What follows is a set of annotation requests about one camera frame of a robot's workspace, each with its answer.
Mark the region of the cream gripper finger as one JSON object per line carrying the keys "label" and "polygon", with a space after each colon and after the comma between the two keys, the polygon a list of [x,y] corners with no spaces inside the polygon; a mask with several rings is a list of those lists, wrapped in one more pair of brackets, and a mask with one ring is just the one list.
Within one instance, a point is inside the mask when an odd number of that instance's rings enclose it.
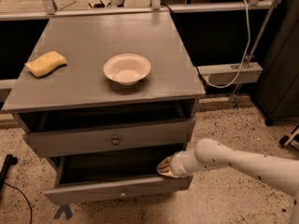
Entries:
{"label": "cream gripper finger", "polygon": [[172,160],[172,156],[168,156],[158,164],[157,168],[158,169],[169,168],[171,160]]}
{"label": "cream gripper finger", "polygon": [[159,175],[171,177],[171,178],[178,178],[178,175],[175,174],[172,170],[170,169],[158,169],[157,170]]}

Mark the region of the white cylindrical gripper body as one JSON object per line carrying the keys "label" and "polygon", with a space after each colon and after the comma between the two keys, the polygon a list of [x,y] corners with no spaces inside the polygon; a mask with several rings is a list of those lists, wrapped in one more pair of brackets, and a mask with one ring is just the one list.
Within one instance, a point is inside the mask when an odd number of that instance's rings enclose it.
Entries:
{"label": "white cylindrical gripper body", "polygon": [[192,150],[176,152],[170,161],[170,171],[174,178],[192,176],[190,168],[196,164],[196,158]]}

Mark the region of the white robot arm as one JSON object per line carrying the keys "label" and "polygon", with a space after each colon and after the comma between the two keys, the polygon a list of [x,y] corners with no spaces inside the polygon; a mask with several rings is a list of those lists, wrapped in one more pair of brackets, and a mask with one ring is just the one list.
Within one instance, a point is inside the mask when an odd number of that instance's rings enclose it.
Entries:
{"label": "white robot arm", "polygon": [[159,175],[185,178],[199,171],[230,167],[293,198],[290,224],[299,224],[299,161],[229,148],[209,138],[176,152],[157,166]]}

